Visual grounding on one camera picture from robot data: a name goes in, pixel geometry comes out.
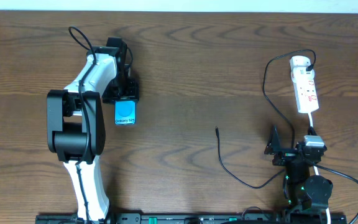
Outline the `blue screen Galaxy smartphone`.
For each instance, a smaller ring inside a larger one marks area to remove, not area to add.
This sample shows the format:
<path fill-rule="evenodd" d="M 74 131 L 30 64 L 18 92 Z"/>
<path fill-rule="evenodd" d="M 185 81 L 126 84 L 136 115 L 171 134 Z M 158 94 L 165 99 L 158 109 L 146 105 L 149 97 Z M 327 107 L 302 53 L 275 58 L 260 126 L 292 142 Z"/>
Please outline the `blue screen Galaxy smartphone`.
<path fill-rule="evenodd" d="M 115 104 L 115 119 L 114 122 L 116 125 L 132 125 L 135 124 L 136 115 L 135 115 L 135 106 L 134 101 L 117 101 Z"/>

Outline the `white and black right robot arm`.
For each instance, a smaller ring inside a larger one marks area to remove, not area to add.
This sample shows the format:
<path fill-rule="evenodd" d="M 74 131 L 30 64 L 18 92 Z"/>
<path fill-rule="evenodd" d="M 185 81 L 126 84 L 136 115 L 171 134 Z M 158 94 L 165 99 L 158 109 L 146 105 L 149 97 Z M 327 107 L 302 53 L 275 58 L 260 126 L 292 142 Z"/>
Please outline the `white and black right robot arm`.
<path fill-rule="evenodd" d="M 272 128 L 264 153 L 273 155 L 273 165 L 285 168 L 284 189 L 289 206 L 282 212 L 284 222 L 323 222 L 333 183 L 321 175 L 310 174 L 310 167 L 321 161 L 326 150 L 321 136 L 312 131 L 295 148 L 284 148 L 276 127 Z"/>

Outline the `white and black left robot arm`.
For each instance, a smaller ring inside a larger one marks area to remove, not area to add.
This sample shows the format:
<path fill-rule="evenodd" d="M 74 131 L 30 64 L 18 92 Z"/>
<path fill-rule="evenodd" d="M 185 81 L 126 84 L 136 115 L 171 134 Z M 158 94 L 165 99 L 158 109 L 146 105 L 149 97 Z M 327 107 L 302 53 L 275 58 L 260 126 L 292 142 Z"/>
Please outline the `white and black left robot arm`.
<path fill-rule="evenodd" d="M 127 44 L 115 37 L 105 46 L 89 47 L 78 76 L 64 89 L 48 92 L 48 148 L 71 177 L 78 211 L 73 215 L 39 215 L 36 223 L 113 222 L 100 168 L 106 140 L 102 105 L 114 105 L 116 125 L 135 124 L 139 82 L 126 63 L 129 53 Z"/>

